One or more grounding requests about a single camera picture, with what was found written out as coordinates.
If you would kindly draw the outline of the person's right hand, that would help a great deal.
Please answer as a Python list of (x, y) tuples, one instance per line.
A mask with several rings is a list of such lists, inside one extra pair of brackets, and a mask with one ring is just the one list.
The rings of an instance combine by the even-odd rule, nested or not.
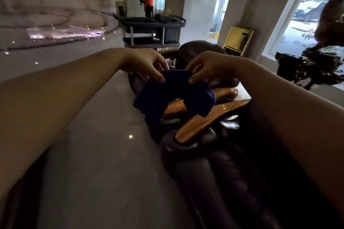
[(206, 73), (206, 81), (228, 79), (239, 76), (239, 69), (247, 63), (246, 58), (205, 51), (196, 56), (186, 67), (192, 74)]

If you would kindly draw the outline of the person's left hand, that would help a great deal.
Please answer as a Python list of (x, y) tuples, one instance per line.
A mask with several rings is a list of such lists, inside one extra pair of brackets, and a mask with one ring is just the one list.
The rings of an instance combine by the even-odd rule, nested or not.
[(120, 70), (126, 72), (135, 72), (143, 79), (147, 80), (147, 70), (149, 68), (157, 69), (161, 74), (169, 70), (165, 58), (154, 49), (119, 49)]

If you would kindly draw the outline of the dark blue cloth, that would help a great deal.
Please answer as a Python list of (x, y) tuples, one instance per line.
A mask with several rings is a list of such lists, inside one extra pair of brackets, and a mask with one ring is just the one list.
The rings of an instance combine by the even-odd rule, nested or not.
[(165, 70), (164, 83), (149, 79), (133, 102), (134, 108), (145, 116), (147, 125), (159, 124), (168, 104), (183, 100), (187, 110), (206, 117), (216, 103), (216, 96), (204, 81), (189, 83), (191, 71)]

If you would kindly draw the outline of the person's right forearm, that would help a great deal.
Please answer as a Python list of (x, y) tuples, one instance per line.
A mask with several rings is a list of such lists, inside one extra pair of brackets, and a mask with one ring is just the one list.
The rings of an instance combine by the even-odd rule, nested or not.
[(235, 58), (236, 76), (277, 136), (344, 220), (344, 108)]

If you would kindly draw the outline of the person's left forearm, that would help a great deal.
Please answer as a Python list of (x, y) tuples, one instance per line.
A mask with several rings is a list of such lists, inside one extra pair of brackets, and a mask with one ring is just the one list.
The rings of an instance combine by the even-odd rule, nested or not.
[(0, 83), (0, 199), (125, 64), (108, 49)]

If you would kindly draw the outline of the grey cleaning cart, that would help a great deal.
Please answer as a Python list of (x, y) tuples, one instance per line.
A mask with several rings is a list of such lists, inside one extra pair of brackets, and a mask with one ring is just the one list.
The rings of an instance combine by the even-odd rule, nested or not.
[(180, 44), (177, 41), (177, 34), (187, 22), (184, 18), (175, 15), (166, 17), (156, 14), (153, 18), (147, 18), (121, 17), (113, 14), (113, 17), (124, 31), (125, 48), (132, 49), (178, 49)]

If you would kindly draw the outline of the gold sign stand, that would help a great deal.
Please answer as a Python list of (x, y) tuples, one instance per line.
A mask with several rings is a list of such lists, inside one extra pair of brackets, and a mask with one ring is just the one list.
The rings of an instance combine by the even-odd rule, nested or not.
[(251, 27), (232, 26), (223, 45), (223, 50), (229, 55), (244, 57), (253, 33), (254, 29)]

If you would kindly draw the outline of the dark potted plant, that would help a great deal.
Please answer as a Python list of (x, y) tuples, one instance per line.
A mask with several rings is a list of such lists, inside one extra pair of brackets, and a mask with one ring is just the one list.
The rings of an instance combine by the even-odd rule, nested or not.
[(344, 83), (344, 58), (335, 52), (322, 52), (327, 47), (344, 48), (344, 0), (329, 0), (325, 4), (319, 24), (313, 37), (317, 44), (305, 49), (297, 57), (286, 53), (275, 53), (278, 61), (277, 75), (298, 86), (302, 80), (309, 80), (305, 86), (311, 90), (314, 85), (337, 85)]

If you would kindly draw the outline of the parked car outside window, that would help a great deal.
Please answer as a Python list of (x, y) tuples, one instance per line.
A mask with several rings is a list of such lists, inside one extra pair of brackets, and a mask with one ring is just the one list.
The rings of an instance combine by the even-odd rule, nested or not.
[(318, 22), (320, 14), (329, 0), (301, 0), (292, 19), (302, 22)]

